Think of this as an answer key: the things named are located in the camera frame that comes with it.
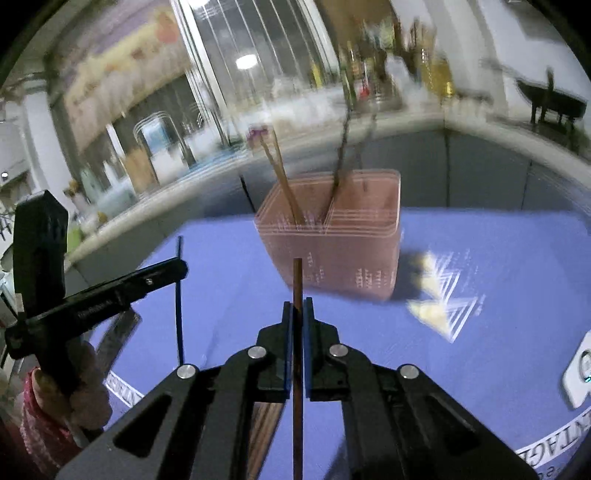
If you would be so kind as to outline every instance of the human hand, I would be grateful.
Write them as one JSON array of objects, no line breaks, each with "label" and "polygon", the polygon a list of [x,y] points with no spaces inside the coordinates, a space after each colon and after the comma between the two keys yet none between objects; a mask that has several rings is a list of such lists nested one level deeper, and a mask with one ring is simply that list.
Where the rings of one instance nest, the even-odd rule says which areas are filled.
[{"label": "human hand", "polygon": [[80,386],[68,399],[55,380],[37,368],[31,376],[33,393],[42,411],[61,425],[69,421],[86,430],[98,430],[107,424],[113,410],[96,365],[95,350],[87,342],[82,344],[79,372]]}]

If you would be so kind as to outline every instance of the pink sleeve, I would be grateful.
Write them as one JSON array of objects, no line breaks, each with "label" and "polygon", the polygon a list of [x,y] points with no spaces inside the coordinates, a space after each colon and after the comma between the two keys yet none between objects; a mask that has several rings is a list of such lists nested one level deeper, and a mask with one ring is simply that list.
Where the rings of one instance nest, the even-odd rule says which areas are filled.
[{"label": "pink sleeve", "polygon": [[62,466],[80,452],[80,448],[69,430],[39,407],[33,393],[31,374],[29,372],[25,380],[21,436],[39,470],[53,478]]}]

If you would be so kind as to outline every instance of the white countertop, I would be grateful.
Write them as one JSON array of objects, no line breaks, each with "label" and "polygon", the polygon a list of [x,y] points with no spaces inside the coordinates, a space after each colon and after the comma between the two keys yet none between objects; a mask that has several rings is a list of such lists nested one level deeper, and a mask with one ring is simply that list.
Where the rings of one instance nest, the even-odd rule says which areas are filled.
[{"label": "white countertop", "polygon": [[[351,120],[349,143],[361,140],[370,124],[370,117]],[[527,130],[487,121],[482,116],[466,115],[449,109],[422,112],[383,113],[376,119],[373,137],[448,128],[464,134],[494,142],[509,150],[516,151],[533,161],[550,168],[562,177],[573,180],[591,189],[591,166],[584,163],[569,150],[535,135]],[[340,145],[341,124],[331,124],[323,129],[306,132],[297,137],[281,139],[283,156],[298,150],[321,150]],[[66,270],[98,248],[108,244],[122,233],[154,219],[176,206],[195,197],[206,183],[236,168],[268,160],[261,151],[255,154],[240,153],[228,160],[220,161],[198,171],[192,172],[177,182],[163,187],[150,197],[140,200],[136,205],[110,220],[96,233],[86,238],[80,246],[67,256]]]}]

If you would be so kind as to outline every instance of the wall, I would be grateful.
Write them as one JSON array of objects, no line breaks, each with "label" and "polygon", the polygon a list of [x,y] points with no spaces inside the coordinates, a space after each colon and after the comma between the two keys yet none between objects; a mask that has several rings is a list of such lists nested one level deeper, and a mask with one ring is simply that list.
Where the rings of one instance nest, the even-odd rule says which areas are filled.
[{"label": "wall", "polygon": [[433,20],[423,0],[390,0],[390,2],[405,34],[408,34],[408,29],[417,17],[421,22],[433,25]]},{"label": "wall", "polygon": [[[478,0],[480,9],[491,30],[498,60],[525,79],[546,83],[546,68],[554,69],[555,88],[566,90],[585,99],[591,98],[591,82],[568,45],[549,22],[540,22],[546,30],[532,38],[525,34],[514,11],[503,0]],[[505,76],[505,91],[511,116],[529,118],[531,104],[521,95],[512,78]],[[591,128],[591,109],[584,116],[587,129]]]},{"label": "wall", "polygon": [[41,87],[26,86],[28,93],[22,101],[28,156],[37,187],[48,189],[68,211],[74,212],[74,204],[63,193],[72,175],[53,125],[47,92]]}]

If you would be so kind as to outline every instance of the bottle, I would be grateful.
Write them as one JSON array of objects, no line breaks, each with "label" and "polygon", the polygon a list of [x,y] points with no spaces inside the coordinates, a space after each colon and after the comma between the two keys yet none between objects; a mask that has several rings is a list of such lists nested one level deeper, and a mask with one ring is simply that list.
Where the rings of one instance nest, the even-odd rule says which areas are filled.
[{"label": "bottle", "polygon": [[321,88],[322,87],[322,73],[320,72],[320,68],[318,64],[312,60],[311,61],[311,72],[312,72],[312,79],[314,81],[314,87]]},{"label": "bottle", "polygon": [[340,67],[340,81],[343,84],[343,93],[345,94],[345,101],[350,110],[355,108],[357,103],[357,96],[355,95],[355,84],[353,82],[350,68],[348,65],[348,58],[341,47],[339,47],[339,67]]},{"label": "bottle", "polygon": [[361,80],[363,78],[363,68],[361,66],[361,59],[359,58],[359,52],[353,44],[347,42],[347,51],[349,55],[349,64],[351,65],[351,73],[353,74],[354,80]]}]

